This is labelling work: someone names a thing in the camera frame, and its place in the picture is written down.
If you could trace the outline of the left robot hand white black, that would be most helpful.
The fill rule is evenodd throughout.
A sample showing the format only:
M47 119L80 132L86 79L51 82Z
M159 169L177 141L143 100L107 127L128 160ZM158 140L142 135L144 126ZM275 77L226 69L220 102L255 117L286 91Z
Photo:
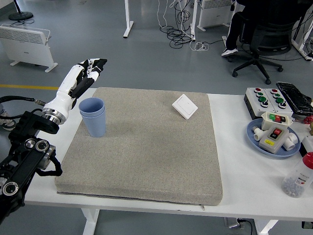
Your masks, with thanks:
M74 65L61 83L56 97L44 106L43 112L59 115L64 122L75 101L97 80L106 63L107 59L96 58Z

